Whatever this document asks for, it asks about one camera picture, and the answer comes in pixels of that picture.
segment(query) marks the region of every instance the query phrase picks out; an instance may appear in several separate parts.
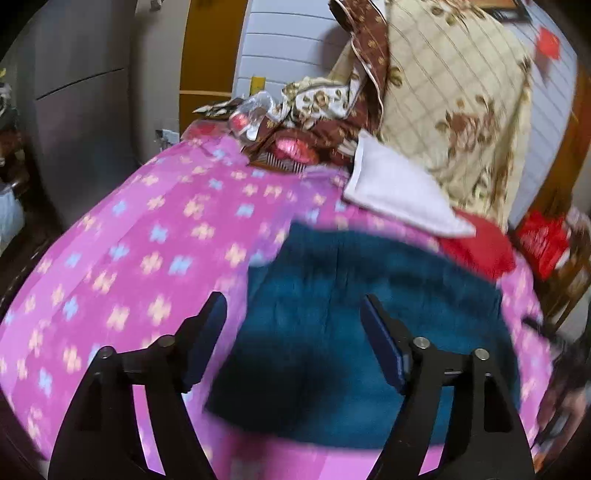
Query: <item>blue towel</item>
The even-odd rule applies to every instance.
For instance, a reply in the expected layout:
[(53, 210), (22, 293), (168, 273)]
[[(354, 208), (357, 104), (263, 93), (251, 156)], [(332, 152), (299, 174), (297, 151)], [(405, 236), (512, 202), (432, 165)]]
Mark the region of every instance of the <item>blue towel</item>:
[[(359, 319), (365, 294), (438, 348), (496, 358), (519, 404), (501, 294), (451, 261), (359, 232), (293, 224), (277, 258), (249, 269), (248, 311), (206, 408), (244, 430), (333, 447), (380, 449), (402, 405)], [(443, 443), (453, 391), (431, 443)]]

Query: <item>floral pillow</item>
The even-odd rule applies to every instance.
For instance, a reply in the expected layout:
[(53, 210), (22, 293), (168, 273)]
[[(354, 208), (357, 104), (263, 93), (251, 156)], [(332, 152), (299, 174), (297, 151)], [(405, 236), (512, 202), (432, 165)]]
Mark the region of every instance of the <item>floral pillow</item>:
[(392, 0), (387, 18), (380, 139), (431, 173), (453, 205), (506, 227), (530, 129), (525, 48), (467, 0)]

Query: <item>white cloth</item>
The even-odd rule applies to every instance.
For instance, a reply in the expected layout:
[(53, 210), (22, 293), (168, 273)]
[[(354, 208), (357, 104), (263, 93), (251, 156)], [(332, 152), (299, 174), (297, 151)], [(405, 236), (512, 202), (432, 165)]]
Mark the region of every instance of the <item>white cloth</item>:
[(353, 175), (343, 196), (437, 236), (476, 234), (471, 223), (454, 214), (431, 175), (365, 130), (359, 133)]

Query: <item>pink floral blanket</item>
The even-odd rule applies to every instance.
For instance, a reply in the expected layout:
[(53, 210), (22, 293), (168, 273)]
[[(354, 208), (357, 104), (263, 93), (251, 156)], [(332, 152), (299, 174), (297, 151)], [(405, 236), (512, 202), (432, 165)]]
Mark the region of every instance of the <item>pink floral blanket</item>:
[[(161, 153), (66, 232), (31, 274), (0, 325), (0, 386), (47, 457), (99, 347), (145, 347), (174, 333), (219, 290), (228, 299), (228, 319), (204, 380), (184, 395), (217, 477), (366, 478), (377, 451), (247, 434), (208, 415), (203, 404), (245, 317), (248, 264), (272, 259), (294, 218), (434, 252), (437, 241), (341, 202), (344, 179), (335, 170), (299, 177), (252, 169), (246, 162), (229, 137), (183, 142)], [(540, 313), (521, 257), (499, 288), (521, 372), (521, 418), (532, 440), (551, 364), (548, 346), (521, 327), (525, 314)], [(148, 465), (161, 471), (140, 388), (135, 401)], [(436, 467), (440, 454), (431, 448), (423, 469)]]

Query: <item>red packaging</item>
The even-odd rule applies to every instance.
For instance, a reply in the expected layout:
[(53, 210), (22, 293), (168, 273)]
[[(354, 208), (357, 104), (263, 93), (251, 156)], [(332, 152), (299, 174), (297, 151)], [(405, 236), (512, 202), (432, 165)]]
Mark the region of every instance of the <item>red packaging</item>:
[(564, 216), (550, 219), (534, 210), (517, 234), (528, 262), (542, 280), (549, 278), (569, 247), (563, 223)]

